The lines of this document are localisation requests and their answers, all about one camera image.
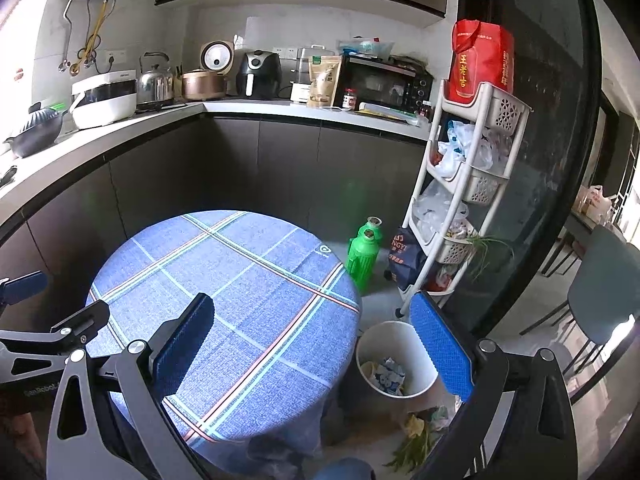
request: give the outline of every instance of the oven door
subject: oven door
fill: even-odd
[[[349,57],[340,77],[336,106],[346,89],[356,91],[356,110],[360,103],[372,103],[396,110],[412,111],[411,91],[415,72],[369,59]]]

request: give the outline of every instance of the white rice cooker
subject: white rice cooker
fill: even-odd
[[[131,117],[136,111],[136,71],[95,75],[71,87],[69,113],[76,126],[95,128]]]

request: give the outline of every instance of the storage rack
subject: storage rack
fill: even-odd
[[[447,231],[458,210],[458,205],[460,201],[464,201],[489,208],[480,228],[478,230],[475,228],[472,229],[472,231],[479,236],[485,236],[491,226],[500,201],[504,196],[506,186],[509,183],[511,171],[513,171],[513,166],[518,156],[518,150],[520,149],[524,130],[527,126],[527,120],[531,111],[529,106],[524,104],[524,102],[490,83],[481,83],[473,101],[468,105],[445,99],[445,85],[446,81],[442,80],[440,82],[440,91],[434,111],[433,123],[431,123],[429,140],[424,150],[414,192],[412,193],[409,207],[407,208],[404,222],[402,223],[402,227],[409,227],[414,233],[427,256],[427,261],[424,263],[416,282],[406,290],[400,290],[402,307],[396,310],[397,317],[404,317],[406,315],[411,298],[416,292],[421,290],[431,267],[433,267],[433,264],[436,262],[460,264],[460,266],[447,290],[429,292],[429,295],[442,307],[453,294],[474,256],[473,245],[470,242],[452,240],[446,237]],[[431,163],[431,154],[438,148],[439,124],[443,111],[475,123],[473,141],[466,159],[460,164],[456,174],[449,179],[442,178],[435,171],[434,165]],[[482,139],[484,126],[501,135],[513,136],[511,151],[503,174],[478,170],[478,168],[474,168],[472,165],[472,162],[476,158],[480,140]],[[420,196],[427,173],[441,183],[453,195],[442,227],[439,232],[433,235],[431,240],[425,240],[422,234],[420,234],[414,216],[412,215],[414,203]]]

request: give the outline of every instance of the white trash bin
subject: white trash bin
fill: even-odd
[[[381,362],[391,357],[404,370],[404,396],[394,396],[377,389],[362,371],[368,361]],[[438,377],[429,354],[415,328],[402,321],[385,321],[369,328],[356,346],[356,364],[366,383],[380,395],[406,400],[425,393]]]

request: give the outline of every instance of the black oven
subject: black oven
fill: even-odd
[[[342,56],[334,106],[341,106],[345,90],[353,89],[356,110],[360,103],[372,103],[413,113],[420,109],[422,101],[429,100],[432,83],[433,77],[427,72],[377,59]]]

